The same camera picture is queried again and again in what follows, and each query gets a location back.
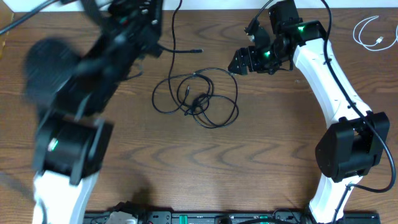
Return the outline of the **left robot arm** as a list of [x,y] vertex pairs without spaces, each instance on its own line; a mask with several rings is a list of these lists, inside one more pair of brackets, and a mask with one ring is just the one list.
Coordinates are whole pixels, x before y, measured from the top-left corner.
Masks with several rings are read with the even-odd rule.
[[158,57],[162,1],[113,1],[106,14],[83,1],[100,37],[84,55],[58,38],[38,41],[25,59],[27,99],[39,123],[32,161],[34,223],[82,223],[113,124],[99,118],[134,62]]

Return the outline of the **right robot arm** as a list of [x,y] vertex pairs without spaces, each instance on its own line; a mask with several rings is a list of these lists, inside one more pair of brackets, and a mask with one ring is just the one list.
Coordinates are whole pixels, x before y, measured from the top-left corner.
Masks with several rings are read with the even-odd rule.
[[374,113],[351,86],[333,54],[329,27],[305,22],[293,1],[268,1],[264,9],[272,32],[253,18],[245,28],[252,45],[236,51],[228,70],[274,74],[288,63],[302,72],[315,94],[326,122],[326,133],[315,148],[322,174],[300,222],[369,223],[369,217],[346,217],[343,209],[361,179],[391,153],[386,145],[389,118]]

